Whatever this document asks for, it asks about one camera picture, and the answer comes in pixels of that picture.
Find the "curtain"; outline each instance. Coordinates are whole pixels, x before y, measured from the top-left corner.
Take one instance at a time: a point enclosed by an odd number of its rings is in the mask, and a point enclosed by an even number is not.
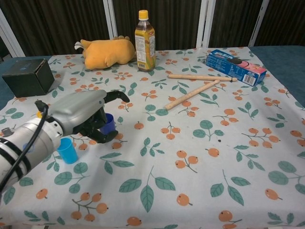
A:
[[[148,10],[156,33],[156,50],[196,47],[201,0],[113,0],[118,35],[134,44],[138,11]]]
[[[305,45],[305,1],[270,0],[255,45]]]
[[[77,53],[80,39],[109,39],[102,0],[0,0],[0,7],[26,56]]]
[[[262,0],[217,0],[209,47],[248,46]]]

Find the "blue cup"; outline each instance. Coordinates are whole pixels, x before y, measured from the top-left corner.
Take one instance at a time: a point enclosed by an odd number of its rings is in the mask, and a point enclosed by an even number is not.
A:
[[[64,137],[61,139],[61,145],[58,147],[57,152],[66,164],[73,164],[78,160],[73,143],[69,138]]]
[[[100,128],[100,132],[104,135],[107,135],[109,132],[115,130],[113,115],[106,113],[106,118],[107,118],[107,123],[102,128]]]

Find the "drumstick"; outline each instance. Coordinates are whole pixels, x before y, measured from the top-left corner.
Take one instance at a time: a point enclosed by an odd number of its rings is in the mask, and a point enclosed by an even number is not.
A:
[[[210,83],[208,83],[208,84],[206,84],[206,85],[204,85],[204,86],[202,86],[202,87],[199,87],[199,88],[197,88],[197,89],[195,89],[195,90],[189,92],[188,94],[186,94],[186,95],[184,95],[184,96],[182,96],[182,97],[176,99],[175,101],[173,101],[173,102],[167,104],[164,108],[165,108],[166,110],[170,110],[170,109],[172,109],[173,107],[177,106],[178,104],[182,103],[183,101],[185,101],[185,100],[187,100],[187,99],[193,97],[194,95],[197,95],[198,93],[200,93],[200,92],[202,92],[202,91],[204,91],[204,90],[206,90],[206,89],[212,87],[213,85],[215,85],[215,84],[217,84],[217,83],[219,83],[219,80],[215,80],[215,81],[210,82]]]
[[[168,78],[171,79],[189,79],[189,80],[219,80],[219,81],[237,81],[237,78],[221,77],[221,76],[209,76],[209,75],[180,75],[169,74]]]

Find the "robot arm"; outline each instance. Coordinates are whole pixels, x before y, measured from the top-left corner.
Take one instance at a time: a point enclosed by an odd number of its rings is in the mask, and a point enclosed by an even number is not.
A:
[[[103,135],[98,129],[107,123],[104,104],[117,98],[129,102],[129,98],[120,91],[107,93],[97,90],[73,93],[54,103],[34,144],[16,166],[5,187],[17,182],[53,153],[59,147],[61,137],[81,133],[98,143],[113,140],[118,134],[117,131]],[[42,101],[35,104],[39,111],[43,112],[46,104]],[[40,122],[40,118],[34,118],[13,132],[8,128],[2,131],[4,137],[0,138],[0,183],[27,147]]]

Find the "table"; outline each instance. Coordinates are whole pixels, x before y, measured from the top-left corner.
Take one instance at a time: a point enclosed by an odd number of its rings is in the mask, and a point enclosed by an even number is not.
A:
[[[269,72],[248,87],[225,82],[169,112],[164,105],[203,84],[168,73],[224,74],[203,63],[212,49],[157,52],[150,73],[136,63],[84,68],[81,55],[49,60],[60,83],[49,95],[14,98],[0,127],[35,117],[34,101],[52,105],[84,90],[121,90],[119,135],[110,143],[71,136],[79,161],[57,152],[9,188],[0,206],[6,225],[62,224],[111,228],[249,228],[305,225],[305,108]],[[223,48],[262,66],[248,48]]]

